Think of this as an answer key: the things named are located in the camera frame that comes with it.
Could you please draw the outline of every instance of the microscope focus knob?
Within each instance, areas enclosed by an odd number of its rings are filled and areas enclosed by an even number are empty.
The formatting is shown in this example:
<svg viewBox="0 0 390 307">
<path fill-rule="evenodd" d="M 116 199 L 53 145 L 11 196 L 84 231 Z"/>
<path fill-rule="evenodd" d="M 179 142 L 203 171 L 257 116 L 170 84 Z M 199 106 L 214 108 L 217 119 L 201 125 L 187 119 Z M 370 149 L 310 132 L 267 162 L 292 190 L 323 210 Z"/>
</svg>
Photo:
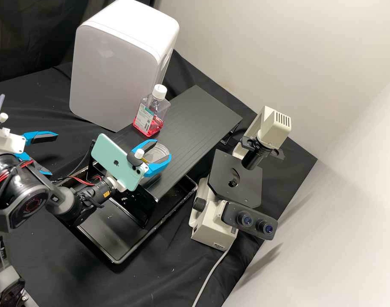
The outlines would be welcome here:
<svg viewBox="0 0 390 307">
<path fill-rule="evenodd" d="M 207 201 L 203 198 L 197 197 L 195 198 L 194 204 L 192 208 L 194 208 L 198 212 L 202 212 L 207 205 Z"/>
</svg>

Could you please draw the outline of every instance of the pink liquid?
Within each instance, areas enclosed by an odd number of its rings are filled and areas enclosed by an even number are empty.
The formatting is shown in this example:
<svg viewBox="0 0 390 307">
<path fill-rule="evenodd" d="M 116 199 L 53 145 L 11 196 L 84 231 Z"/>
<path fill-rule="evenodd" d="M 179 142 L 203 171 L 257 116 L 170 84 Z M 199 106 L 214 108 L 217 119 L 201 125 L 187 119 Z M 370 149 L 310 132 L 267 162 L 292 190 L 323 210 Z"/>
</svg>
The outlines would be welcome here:
<svg viewBox="0 0 390 307">
<path fill-rule="evenodd" d="M 148 132 L 145 133 L 144 131 L 142 131 L 138 126 L 135 125 L 135 118 L 134 118 L 134 122 L 132 123 L 133 126 L 135 128 L 137 128 L 139 131 L 141 131 L 141 133 L 143 133 L 144 135 L 146 136 L 152 136 L 154 135 L 155 133 L 157 133 L 159 130 L 161 130 L 162 126 L 164 125 L 164 121 L 159 119 L 156 115 L 154 116 L 154 118 L 152 119 L 152 122 L 149 126 L 149 129 L 148 129 Z"/>
</svg>

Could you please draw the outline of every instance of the white mini fridge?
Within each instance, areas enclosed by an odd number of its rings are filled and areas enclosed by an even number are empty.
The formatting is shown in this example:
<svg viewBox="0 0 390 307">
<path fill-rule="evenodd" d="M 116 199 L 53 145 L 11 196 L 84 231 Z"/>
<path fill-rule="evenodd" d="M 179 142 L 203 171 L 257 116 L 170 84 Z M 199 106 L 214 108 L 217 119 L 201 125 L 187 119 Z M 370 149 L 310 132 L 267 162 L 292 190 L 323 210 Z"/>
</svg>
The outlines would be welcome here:
<svg viewBox="0 0 390 307">
<path fill-rule="evenodd" d="M 76 32 L 71 111 L 111 131 L 131 124 L 140 99 L 162 83 L 178 22 L 135 0 L 117 0 Z"/>
</svg>

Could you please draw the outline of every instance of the black fabric backdrop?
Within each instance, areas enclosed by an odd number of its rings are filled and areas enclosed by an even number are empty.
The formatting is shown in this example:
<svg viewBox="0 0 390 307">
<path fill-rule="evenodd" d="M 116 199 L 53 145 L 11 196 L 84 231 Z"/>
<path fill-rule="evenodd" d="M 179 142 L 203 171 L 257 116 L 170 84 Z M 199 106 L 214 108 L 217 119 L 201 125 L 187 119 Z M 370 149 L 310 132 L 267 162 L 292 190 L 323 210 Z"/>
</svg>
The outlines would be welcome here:
<svg viewBox="0 0 390 307">
<path fill-rule="evenodd" d="M 81 18 L 89 17 L 83 16 L 87 4 L 93 15 L 114 0 L 95 1 L 0 0 L 0 81 L 61 63 Z"/>
</svg>

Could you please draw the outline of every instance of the black tray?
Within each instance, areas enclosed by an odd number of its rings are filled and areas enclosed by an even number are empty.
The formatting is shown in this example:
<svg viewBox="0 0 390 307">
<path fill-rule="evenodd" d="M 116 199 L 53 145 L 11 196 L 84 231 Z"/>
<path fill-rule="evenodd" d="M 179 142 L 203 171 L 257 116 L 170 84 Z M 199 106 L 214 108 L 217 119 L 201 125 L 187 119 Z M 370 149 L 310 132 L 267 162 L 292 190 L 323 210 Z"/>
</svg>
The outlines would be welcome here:
<svg viewBox="0 0 390 307">
<path fill-rule="evenodd" d="M 75 189 L 73 180 L 66 186 Z M 188 198 L 193 195 L 198 185 L 187 175 L 179 180 L 157 202 L 145 226 L 141 227 L 128 209 L 114 198 L 97 209 L 84 223 L 73 229 L 83 234 L 113 264 L 124 262 L 152 233 L 156 231 Z"/>
</svg>

